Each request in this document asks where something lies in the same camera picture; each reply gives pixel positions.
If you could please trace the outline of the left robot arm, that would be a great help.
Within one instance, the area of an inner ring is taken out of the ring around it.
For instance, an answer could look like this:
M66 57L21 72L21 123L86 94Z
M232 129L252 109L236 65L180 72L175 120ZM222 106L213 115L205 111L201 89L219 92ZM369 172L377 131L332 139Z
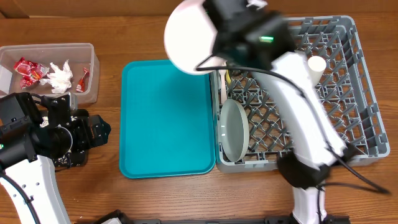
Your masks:
M54 162L108 142L111 126L78 109L73 93L11 93L1 98L1 185L21 223L69 223Z

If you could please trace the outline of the white round plate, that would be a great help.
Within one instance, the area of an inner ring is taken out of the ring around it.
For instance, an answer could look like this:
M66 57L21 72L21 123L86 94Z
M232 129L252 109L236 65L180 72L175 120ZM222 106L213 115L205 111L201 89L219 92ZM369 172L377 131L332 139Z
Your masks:
M181 71L190 75L204 75L195 70L221 66L225 59L208 58L213 50L217 31L208 17L204 0L182 1L171 13L164 30L164 47L169 60Z

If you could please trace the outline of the yellow plastic spoon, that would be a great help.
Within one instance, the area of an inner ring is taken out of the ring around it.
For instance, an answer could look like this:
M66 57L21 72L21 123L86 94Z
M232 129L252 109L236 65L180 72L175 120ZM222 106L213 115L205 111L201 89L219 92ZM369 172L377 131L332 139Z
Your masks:
M226 82L227 82L227 84L228 84L228 86L230 86L230 84L231 84L231 77L230 77L230 75L229 75L229 71L227 70L226 71Z

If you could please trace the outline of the small red sauce packet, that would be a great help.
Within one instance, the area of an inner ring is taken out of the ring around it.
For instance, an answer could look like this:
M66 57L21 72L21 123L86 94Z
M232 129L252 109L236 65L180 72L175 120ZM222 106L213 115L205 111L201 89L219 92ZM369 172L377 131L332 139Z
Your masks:
M76 91L79 93L83 93L86 91L85 82L90 77L90 71L86 67L83 68L83 73L84 73L83 76L79 79L78 84L76 86Z

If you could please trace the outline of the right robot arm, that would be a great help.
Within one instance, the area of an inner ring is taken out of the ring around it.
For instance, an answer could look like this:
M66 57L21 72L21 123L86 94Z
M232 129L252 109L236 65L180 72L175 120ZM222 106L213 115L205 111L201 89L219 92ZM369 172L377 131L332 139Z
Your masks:
M353 146L339 137L320 104L289 23L277 11L248 1L205 1L216 29L212 54L250 71L275 101L293 141L292 152L277 159L279 172L294 189L292 216L298 223L323 223L323 183Z

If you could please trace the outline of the white plastic fork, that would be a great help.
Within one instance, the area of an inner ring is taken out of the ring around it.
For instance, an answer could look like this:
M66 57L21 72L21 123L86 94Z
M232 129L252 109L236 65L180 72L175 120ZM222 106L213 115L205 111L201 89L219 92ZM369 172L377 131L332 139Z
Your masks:
M220 98L221 98L221 104L224 104L225 101L228 99L227 97L227 92L226 92L226 80L225 80L225 75L226 75L226 70L219 70L220 73Z

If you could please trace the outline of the grey round plate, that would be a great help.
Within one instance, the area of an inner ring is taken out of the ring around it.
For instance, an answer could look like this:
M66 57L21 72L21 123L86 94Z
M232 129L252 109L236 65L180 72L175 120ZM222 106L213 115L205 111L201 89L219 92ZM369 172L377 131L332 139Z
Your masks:
M249 145L249 122L240 102L227 99L221 109L221 143L229 161L241 160Z

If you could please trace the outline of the white paper cup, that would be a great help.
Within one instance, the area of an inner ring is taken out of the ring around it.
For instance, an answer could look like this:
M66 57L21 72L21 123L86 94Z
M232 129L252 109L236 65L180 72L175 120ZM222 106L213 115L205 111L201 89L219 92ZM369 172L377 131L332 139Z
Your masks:
M326 69L326 61L320 56L312 56L307 60L312 85L316 86Z

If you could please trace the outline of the white napkin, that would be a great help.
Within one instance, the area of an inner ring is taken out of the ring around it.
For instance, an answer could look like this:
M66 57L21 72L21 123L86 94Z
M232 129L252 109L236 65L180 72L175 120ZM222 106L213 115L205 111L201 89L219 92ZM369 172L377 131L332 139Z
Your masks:
M69 88L72 87L71 79L73 74L68 63L69 60L66 60L63 64L63 68L59 69L57 65L51 62L50 67L53 70L53 73L48 73L45 78L40 79L40 84L51 85L51 91L54 94L65 93Z

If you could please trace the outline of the large red snack wrapper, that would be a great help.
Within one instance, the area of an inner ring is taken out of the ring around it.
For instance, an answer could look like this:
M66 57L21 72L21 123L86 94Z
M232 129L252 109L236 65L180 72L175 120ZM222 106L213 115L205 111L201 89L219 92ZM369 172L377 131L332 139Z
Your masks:
M48 67L37 62L26 60L24 57L21 57L20 60L14 64L14 70L22 75L19 83L21 89L32 86L49 72Z

